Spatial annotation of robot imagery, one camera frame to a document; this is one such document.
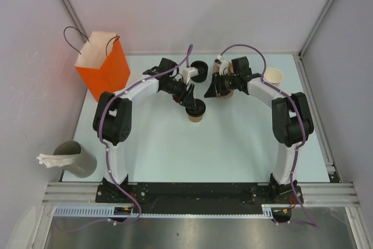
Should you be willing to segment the black plastic cup lid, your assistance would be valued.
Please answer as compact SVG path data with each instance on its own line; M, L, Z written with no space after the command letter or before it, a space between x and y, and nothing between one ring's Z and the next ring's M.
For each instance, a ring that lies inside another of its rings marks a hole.
M206 111L206 105L201 99L195 99L196 108L186 108L186 113L191 117L200 117L203 116Z

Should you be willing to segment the orange paper bag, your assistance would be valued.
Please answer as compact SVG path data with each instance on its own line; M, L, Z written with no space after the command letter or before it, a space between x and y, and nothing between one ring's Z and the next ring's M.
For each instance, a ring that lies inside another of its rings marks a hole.
M131 70L115 32L93 31L78 50L75 69L96 101L103 92L123 89Z

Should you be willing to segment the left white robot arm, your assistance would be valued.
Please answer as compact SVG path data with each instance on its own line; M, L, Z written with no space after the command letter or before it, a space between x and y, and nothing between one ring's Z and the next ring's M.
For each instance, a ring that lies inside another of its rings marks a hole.
M179 72L174 61L162 58L159 66L144 71L141 79L128 88L101 94L93 129L105 145L107 171L104 179L111 183L108 194L114 201L122 202L129 195L129 188L122 184L128 177L122 150L131 133L133 107L155 93L166 92L177 104L185 107L190 121L199 122L206 105L201 99L194 98L193 83L205 81L207 73L208 65L203 61L195 61Z

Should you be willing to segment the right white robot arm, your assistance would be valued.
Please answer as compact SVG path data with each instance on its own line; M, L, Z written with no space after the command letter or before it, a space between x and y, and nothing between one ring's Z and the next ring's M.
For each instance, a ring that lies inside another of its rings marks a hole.
M264 76L253 73L247 57L229 62L219 55L214 60L212 81L204 97L228 96L235 90L257 98L272 111L272 131L279 146L268 194L273 202L282 203L296 193L299 151L314 132L307 97L302 92L289 95Z

